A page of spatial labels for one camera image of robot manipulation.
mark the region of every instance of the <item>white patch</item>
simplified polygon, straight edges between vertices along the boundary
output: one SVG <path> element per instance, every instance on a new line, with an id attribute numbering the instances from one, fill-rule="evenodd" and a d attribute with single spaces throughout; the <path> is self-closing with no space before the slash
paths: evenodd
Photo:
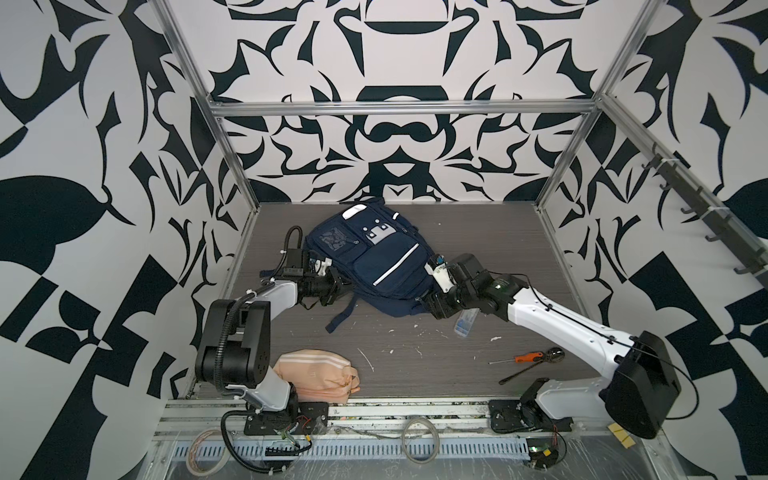
<path id="1" fill-rule="evenodd" d="M 395 177 L 402 177 L 413 169 L 413 164 L 385 164 L 384 168 Z"/>

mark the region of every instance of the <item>reflective stripe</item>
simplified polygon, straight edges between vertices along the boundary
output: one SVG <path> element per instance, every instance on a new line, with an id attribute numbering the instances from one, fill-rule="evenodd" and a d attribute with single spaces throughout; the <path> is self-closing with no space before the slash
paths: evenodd
<path id="1" fill-rule="evenodd" d="M 340 366 L 352 365 L 352 363 L 350 363 L 349 360 L 341 360 L 336 358 L 335 356 L 315 355 L 312 353 L 284 353 L 279 358 L 279 360 L 285 360 L 285 359 L 302 359 L 302 360 L 324 359 L 324 360 L 330 360 L 332 362 L 336 362 Z"/>
<path id="2" fill-rule="evenodd" d="M 348 365 L 339 365 L 336 362 L 330 360 L 301 360 L 301 359 L 278 359 L 280 363 L 327 363 L 328 365 L 335 366 L 337 369 L 343 369 Z"/>
<path id="3" fill-rule="evenodd" d="M 350 207 L 345 210 L 341 216 L 344 217 L 344 220 L 349 220 L 350 218 L 354 217 L 357 212 L 362 212 L 365 209 L 365 205 L 355 205 L 354 207 Z"/>
<path id="4" fill-rule="evenodd" d="M 381 283 L 381 281 L 382 281 L 382 280 L 384 280 L 386 277 L 388 277 L 390 273 L 392 273 L 392 272 L 394 272 L 395 270 L 397 270 L 397 267 L 398 267 L 398 266 L 400 266 L 400 265 L 402 265 L 402 263 L 406 261 L 406 258 L 408 258 L 408 255 L 410 255 L 411 253 L 413 253 L 413 250 L 416 250 L 416 247 L 418 247 L 418 246 L 419 246 L 419 244 L 417 243 L 416 245 L 414 245 L 413 247 L 411 247 L 411 250 L 408 250 L 408 251 L 406 252 L 406 254 L 405 254 L 405 255 L 403 255 L 403 256 L 402 256 L 402 258 L 401 258 L 401 259 L 400 259 L 400 260 L 399 260 L 397 263 L 395 263 L 394 265 L 392 265 L 392 268 L 390 268 L 389 270 L 387 270 L 386 272 L 384 272 L 384 274 L 383 274 L 383 275 L 381 275 L 381 276 L 379 277 L 379 279 L 378 279 L 376 282 L 373 282 L 373 286 L 379 285 L 379 283 Z"/>

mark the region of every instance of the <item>backpack strap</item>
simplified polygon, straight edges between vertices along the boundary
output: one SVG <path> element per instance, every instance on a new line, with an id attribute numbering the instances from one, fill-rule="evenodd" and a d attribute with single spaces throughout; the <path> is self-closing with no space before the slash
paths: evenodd
<path id="1" fill-rule="evenodd" d="M 357 302 L 357 299 L 357 293 L 353 294 L 352 299 L 349 301 L 349 305 L 346 306 L 344 311 L 342 311 L 339 315 L 334 316 L 333 320 L 331 320 L 330 323 L 326 325 L 326 331 L 328 333 L 333 333 L 333 330 L 341 325 L 341 322 L 348 319 L 349 316 L 352 315 L 352 311 L 355 309 L 355 303 Z"/>

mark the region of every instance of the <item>backpack logo print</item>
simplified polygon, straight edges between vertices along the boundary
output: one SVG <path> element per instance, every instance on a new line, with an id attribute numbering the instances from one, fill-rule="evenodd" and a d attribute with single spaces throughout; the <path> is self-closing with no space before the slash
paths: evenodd
<path id="1" fill-rule="evenodd" d="M 339 248 L 344 247 L 347 241 L 346 235 L 336 227 L 320 235 L 320 239 L 334 252 Z"/>

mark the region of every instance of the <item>black and white wallpaper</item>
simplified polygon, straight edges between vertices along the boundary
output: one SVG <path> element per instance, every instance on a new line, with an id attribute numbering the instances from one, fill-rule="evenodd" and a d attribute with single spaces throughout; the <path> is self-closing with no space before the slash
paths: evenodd
<path id="1" fill-rule="evenodd" d="M 641 0 L 172 0 L 215 101 L 588 98 Z"/>
<path id="2" fill-rule="evenodd" d="M 0 18 L 2 477 L 134 478 L 249 208 L 144 0 Z"/>
<path id="3" fill-rule="evenodd" d="M 640 0 L 172 0 L 214 101 L 590 98 Z M 229 118 L 260 201 L 534 200 L 577 114 Z"/>
<path id="4" fill-rule="evenodd" d="M 768 5 L 670 0 L 618 99 L 768 238 Z"/>
<path id="5" fill-rule="evenodd" d="M 765 230 L 765 2 L 670 0 L 618 98 L 752 230 Z M 546 205 L 593 318 L 667 339 L 701 394 L 664 423 L 691 477 L 768 475 L 768 292 L 602 116 Z M 683 392 L 671 416 L 694 406 Z"/>
<path id="6" fill-rule="evenodd" d="M 579 114 L 227 118 L 260 201 L 535 200 Z"/>

